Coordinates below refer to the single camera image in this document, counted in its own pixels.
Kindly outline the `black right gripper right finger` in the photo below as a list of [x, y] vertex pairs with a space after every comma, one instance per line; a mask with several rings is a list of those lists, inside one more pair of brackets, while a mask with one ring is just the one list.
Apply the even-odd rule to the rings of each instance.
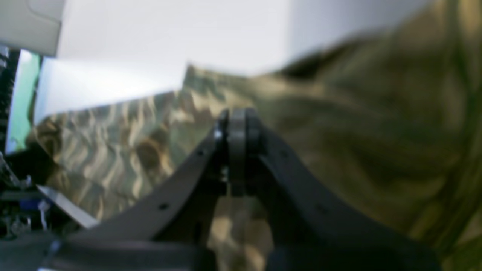
[[439, 271], [435, 253], [349, 207], [246, 110], [246, 187], [267, 210], [267, 271]]

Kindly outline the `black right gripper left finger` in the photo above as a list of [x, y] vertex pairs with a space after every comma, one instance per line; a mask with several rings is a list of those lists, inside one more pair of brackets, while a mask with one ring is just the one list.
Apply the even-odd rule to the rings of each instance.
[[207, 247], [227, 156], [229, 111], [163, 184], [100, 225], [50, 246], [43, 271], [216, 271]]

